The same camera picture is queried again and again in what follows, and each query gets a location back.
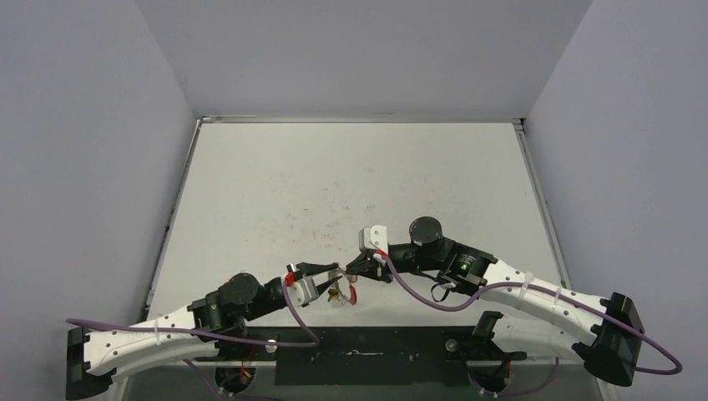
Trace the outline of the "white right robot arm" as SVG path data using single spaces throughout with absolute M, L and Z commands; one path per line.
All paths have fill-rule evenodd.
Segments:
M 346 273 L 379 282 L 399 281 L 405 273 L 426 277 L 446 292 L 525 313 L 517 318 L 483 312 L 469 340 L 458 343 L 465 358 L 558 358 L 582 363 L 607 383 L 633 383 L 644 327 L 629 297 L 617 292 L 592 296 L 546 282 L 445 237 L 431 216 L 412 222 L 409 236 L 408 243 L 391 244 L 385 226 L 363 228 L 360 254 L 346 264 Z

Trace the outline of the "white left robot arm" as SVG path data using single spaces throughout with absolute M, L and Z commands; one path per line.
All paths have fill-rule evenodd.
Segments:
M 181 360 L 236 360 L 256 347 L 314 348 L 320 340 L 310 329 L 308 341 L 288 343 L 250 335 L 246 324 L 283 308 L 307 306 L 342 277 L 337 263 L 302 262 L 267 283 L 238 273 L 198 300 L 131 326 L 70 318 L 65 398 L 92 398 L 132 374 Z

